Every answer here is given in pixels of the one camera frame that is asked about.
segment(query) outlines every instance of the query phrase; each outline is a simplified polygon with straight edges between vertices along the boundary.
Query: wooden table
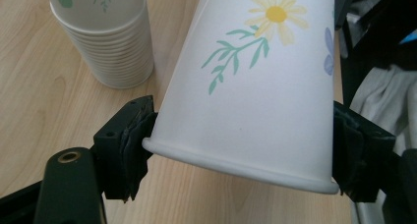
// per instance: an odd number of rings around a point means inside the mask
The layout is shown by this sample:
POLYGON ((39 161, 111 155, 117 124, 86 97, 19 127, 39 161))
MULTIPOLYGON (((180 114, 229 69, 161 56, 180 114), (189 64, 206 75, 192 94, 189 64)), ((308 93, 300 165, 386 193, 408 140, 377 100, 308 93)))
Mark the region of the wooden table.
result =
MULTIPOLYGON (((154 73, 117 90, 95 80, 48 0, 0 0, 0 196, 41 180, 56 152, 91 147, 127 101, 152 94, 158 110, 198 1, 149 0, 154 73)), ((350 223, 346 196, 294 191, 157 155, 135 201, 105 206, 109 223, 350 223)))

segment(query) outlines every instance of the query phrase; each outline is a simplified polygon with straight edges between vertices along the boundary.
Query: yellow flower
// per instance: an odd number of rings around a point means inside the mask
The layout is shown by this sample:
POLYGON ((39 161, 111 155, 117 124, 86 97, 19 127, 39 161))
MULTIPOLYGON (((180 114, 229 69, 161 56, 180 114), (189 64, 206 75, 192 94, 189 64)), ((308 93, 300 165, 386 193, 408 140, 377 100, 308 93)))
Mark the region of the yellow flower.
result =
POLYGON ((276 29, 282 44, 287 45, 294 43, 294 33, 288 27, 287 23, 291 22, 300 28, 307 28, 308 24, 297 15, 307 13, 307 10, 295 5, 296 0, 252 0, 259 8, 252 9, 251 13, 262 13, 260 16, 245 22, 248 26, 258 26, 255 37, 265 34, 268 40, 273 38, 276 29))

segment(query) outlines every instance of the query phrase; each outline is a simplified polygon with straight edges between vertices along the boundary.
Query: paper cup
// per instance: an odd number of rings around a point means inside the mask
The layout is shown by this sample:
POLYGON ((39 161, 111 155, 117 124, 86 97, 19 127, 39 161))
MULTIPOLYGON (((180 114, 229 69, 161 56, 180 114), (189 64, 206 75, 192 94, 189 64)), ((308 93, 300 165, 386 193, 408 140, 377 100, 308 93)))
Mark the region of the paper cup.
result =
POLYGON ((146 0, 137 16, 120 24, 119 28, 91 30, 77 28, 59 16, 51 3, 55 15, 67 32, 92 74, 101 83, 113 88, 129 88, 141 84, 153 70, 152 44, 149 14, 146 0))
POLYGON ((58 17, 90 31, 122 28, 144 7, 145 0, 50 0, 58 17))
POLYGON ((198 11, 144 148, 336 193, 333 0, 206 0, 198 11))

